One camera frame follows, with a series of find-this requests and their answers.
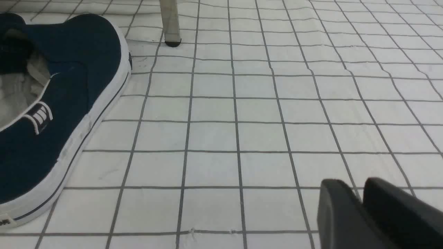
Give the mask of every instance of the shoe lining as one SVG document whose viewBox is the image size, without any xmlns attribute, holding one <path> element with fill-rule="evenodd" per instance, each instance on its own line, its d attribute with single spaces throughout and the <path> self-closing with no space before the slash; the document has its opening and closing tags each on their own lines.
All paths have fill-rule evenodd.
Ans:
<svg viewBox="0 0 443 249">
<path fill-rule="evenodd" d="M 50 73 L 42 55 L 34 51 L 27 60 L 26 73 L 0 75 L 0 130 L 23 115 L 40 99 Z"/>
</svg>

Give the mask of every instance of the scuff mark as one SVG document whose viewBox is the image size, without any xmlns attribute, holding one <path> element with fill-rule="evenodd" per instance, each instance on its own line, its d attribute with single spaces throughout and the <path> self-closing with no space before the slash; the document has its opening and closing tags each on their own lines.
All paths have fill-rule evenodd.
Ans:
<svg viewBox="0 0 443 249">
<path fill-rule="evenodd" d="M 195 236 L 194 236 L 194 234 L 195 234 L 195 228 L 194 227 L 189 230 L 189 234 L 191 235 L 192 240 L 194 242 L 196 242 L 197 240 L 195 239 Z"/>
<path fill-rule="evenodd" d="M 103 178 L 105 178 L 109 174 L 114 173 L 116 171 L 118 171 L 118 169 L 112 169 L 112 170 L 105 171 L 98 179 L 103 180 Z"/>
</svg>

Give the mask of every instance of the navy blue sneaker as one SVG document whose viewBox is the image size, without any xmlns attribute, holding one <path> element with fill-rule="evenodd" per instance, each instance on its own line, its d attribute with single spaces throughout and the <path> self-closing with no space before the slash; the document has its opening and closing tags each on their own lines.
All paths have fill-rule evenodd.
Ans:
<svg viewBox="0 0 443 249">
<path fill-rule="evenodd" d="M 27 25 L 0 14 L 0 229 L 56 200 L 131 69 L 124 36 L 103 17 Z"/>
</svg>

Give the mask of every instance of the shoe logo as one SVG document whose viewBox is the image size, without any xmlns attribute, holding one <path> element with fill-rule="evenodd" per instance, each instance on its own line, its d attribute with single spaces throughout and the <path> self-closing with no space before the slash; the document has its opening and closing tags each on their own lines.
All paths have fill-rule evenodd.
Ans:
<svg viewBox="0 0 443 249">
<path fill-rule="evenodd" d="M 37 102 L 37 104 L 35 104 L 27 114 L 23 115 L 23 117 L 32 122 L 36 135 L 40 134 L 53 118 L 51 109 L 42 101 Z"/>
<path fill-rule="evenodd" d="M 0 220 L 0 226 L 10 225 L 10 224 L 11 224 L 11 222 L 8 219 Z"/>
</svg>

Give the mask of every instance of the grid pattern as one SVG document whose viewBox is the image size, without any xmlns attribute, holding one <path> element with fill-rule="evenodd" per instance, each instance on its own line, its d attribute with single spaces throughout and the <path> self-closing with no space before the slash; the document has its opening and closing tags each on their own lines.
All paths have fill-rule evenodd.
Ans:
<svg viewBox="0 0 443 249">
<path fill-rule="evenodd" d="M 14 248 L 319 249 L 323 178 L 379 176 L 443 209 L 442 0 L 2 0 L 34 23 L 103 15 L 133 76 L 51 210 Z"/>
</svg>

